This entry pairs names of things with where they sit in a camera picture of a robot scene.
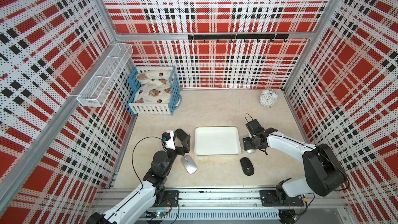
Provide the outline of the black mouse with logo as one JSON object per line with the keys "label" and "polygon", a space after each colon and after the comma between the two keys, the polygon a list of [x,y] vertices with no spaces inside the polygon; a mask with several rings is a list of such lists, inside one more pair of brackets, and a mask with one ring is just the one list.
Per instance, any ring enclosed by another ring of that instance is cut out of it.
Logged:
{"label": "black mouse with logo", "polygon": [[243,157],[240,159],[240,164],[241,164],[241,168],[243,170],[243,173],[247,176],[252,176],[254,175],[254,166],[252,164],[252,162],[250,161],[249,158],[247,157]]}

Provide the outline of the white plastic storage tray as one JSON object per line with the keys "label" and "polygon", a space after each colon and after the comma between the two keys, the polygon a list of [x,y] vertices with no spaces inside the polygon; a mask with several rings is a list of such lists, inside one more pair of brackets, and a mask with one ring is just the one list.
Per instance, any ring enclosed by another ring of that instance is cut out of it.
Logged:
{"label": "white plastic storage tray", "polygon": [[194,134],[194,153],[199,157],[237,156],[241,153],[236,127],[198,127]]}

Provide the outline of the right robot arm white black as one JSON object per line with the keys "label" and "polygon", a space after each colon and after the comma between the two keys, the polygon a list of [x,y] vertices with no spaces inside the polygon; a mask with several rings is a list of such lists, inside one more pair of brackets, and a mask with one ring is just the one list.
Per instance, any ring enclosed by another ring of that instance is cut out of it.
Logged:
{"label": "right robot arm white black", "polygon": [[287,137],[275,128],[265,129],[258,120],[246,123],[249,136],[243,139],[244,148],[262,150],[268,148],[281,151],[300,162],[304,176],[286,179],[276,186],[281,200],[306,194],[322,197],[348,182],[348,177],[332,149],[326,145],[313,145]]}

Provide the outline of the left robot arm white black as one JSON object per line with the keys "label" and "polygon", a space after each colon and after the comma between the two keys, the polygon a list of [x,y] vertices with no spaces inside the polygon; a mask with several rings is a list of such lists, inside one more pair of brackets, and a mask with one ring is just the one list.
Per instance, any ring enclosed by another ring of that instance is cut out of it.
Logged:
{"label": "left robot arm white black", "polygon": [[139,186],[110,210],[93,213],[87,224],[133,224],[148,209],[164,200],[165,183],[178,156],[190,152],[190,138],[182,129],[166,131],[162,134],[163,150],[153,155],[151,167],[140,180]]}

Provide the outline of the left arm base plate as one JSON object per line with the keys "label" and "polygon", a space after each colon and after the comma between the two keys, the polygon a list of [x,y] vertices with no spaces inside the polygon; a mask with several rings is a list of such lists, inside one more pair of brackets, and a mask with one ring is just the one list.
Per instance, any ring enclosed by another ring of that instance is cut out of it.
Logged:
{"label": "left arm base plate", "polygon": [[179,193],[180,191],[178,190],[164,190],[159,192],[159,194],[156,195],[154,207],[177,207]]}

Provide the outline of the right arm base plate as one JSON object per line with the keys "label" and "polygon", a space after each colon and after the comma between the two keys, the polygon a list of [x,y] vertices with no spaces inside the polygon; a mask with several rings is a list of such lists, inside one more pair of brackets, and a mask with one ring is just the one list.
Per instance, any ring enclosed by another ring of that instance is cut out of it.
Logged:
{"label": "right arm base plate", "polygon": [[260,200],[262,206],[283,206],[283,207],[303,207],[305,205],[301,196],[294,198],[288,197],[281,190],[260,190]]}

